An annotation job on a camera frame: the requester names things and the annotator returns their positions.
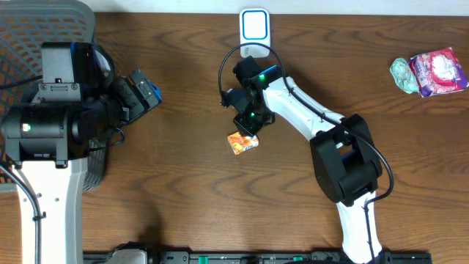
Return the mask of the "small orange juice carton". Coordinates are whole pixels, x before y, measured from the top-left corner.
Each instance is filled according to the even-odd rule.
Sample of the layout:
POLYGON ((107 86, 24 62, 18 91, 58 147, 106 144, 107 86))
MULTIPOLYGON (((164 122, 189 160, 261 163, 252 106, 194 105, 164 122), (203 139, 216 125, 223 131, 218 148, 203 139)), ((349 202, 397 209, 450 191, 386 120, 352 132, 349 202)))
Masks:
POLYGON ((257 136, 243 136, 240 132, 227 136, 227 140, 235 155, 239 155, 259 145, 257 136))

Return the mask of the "green snack packet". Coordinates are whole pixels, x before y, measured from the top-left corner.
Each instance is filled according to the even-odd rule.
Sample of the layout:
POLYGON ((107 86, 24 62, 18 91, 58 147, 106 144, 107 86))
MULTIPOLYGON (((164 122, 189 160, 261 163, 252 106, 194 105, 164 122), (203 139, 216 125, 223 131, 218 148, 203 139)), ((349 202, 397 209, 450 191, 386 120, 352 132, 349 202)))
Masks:
POLYGON ((412 94, 419 91, 416 77, 405 59, 395 59, 391 63, 389 70, 395 81, 395 84, 403 92, 412 94))

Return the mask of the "purple pink snack packet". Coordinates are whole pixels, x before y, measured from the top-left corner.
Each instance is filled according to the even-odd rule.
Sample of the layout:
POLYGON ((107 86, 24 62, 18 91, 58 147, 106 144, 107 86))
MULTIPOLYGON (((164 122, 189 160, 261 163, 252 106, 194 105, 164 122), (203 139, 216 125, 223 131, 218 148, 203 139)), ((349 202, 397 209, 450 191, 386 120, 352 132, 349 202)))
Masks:
POLYGON ((468 77, 452 47, 415 55, 410 58, 409 66, 423 98, 468 88, 468 77))

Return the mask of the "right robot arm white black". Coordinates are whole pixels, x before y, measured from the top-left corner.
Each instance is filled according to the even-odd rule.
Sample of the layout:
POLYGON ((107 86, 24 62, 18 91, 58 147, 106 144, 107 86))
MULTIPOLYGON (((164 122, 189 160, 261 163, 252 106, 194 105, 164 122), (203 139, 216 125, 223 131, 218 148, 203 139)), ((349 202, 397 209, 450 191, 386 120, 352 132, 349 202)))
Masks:
POLYGON ((308 141, 314 175, 325 196, 336 204, 343 232, 342 250, 353 263, 370 263, 382 250, 374 205, 377 179, 383 173, 369 127, 354 114, 344 117, 309 97, 278 65, 262 69, 251 56, 233 69, 239 89, 223 93, 237 110, 234 123, 254 137, 279 115, 308 141))

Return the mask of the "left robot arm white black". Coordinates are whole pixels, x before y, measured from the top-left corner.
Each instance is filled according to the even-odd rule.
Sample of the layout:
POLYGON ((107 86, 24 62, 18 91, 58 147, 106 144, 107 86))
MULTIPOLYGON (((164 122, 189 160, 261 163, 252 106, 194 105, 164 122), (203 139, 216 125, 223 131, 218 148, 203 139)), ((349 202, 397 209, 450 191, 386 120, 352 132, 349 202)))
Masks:
POLYGON ((162 101, 141 70, 117 77, 92 43, 43 43, 43 74, 29 103, 3 119, 7 164, 21 200, 22 261, 82 263, 81 203, 89 157, 162 101))

